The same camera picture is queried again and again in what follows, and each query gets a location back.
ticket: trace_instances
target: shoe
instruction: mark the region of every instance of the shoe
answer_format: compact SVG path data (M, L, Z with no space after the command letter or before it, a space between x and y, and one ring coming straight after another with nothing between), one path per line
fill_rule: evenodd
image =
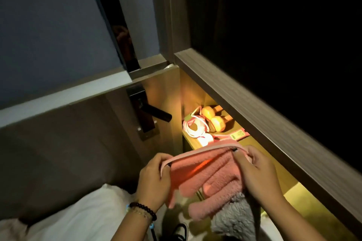
M187 229L187 225L184 223L179 223L173 230L171 240L187 241L188 236L189 231Z

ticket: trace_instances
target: person's right hand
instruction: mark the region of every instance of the person's right hand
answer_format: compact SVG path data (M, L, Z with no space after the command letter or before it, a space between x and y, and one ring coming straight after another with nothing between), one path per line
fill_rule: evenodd
M253 146L243 148L252 158L252 164L241 151L234 152L234 156L239 163L247 189L264 209L271 204L279 203L284 197L274 164L257 148Z

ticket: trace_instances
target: dumbbell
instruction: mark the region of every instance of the dumbbell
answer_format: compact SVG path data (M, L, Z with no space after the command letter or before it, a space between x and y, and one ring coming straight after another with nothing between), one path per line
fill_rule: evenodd
M223 110L223 108L220 105L216 106L214 108L212 108L210 106L206 106L206 107L202 108L201 113L202 113L202 115L205 116L207 121L210 121L211 118L213 118L215 116L215 113L222 111L222 110Z
M232 120L232 117L230 115L227 115L225 117L214 116L213 118L211 118L210 121L216 131L223 131L226 127L226 123L231 120Z

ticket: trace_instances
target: pink fleece fabric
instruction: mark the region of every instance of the pink fleece fabric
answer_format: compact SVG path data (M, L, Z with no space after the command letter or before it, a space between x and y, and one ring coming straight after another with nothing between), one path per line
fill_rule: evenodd
M174 207L175 190L179 189L184 197L192 197L202 187L207 198L189 205L190 217L199 221L218 212L243 189L241 172L231 150L235 147L247 156L238 142L227 139L164 161L161 173L168 163L172 163L167 206Z

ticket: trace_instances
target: black beaded bracelet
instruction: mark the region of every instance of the black beaded bracelet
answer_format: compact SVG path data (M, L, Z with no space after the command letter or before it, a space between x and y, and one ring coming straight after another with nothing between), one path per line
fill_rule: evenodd
M132 202L130 204L130 208L133 208L133 207L137 207L137 208L143 209L144 211L147 211L152 216L152 221L157 220L157 215L149 207L147 207L145 205L142 205L142 204L140 204L138 202Z

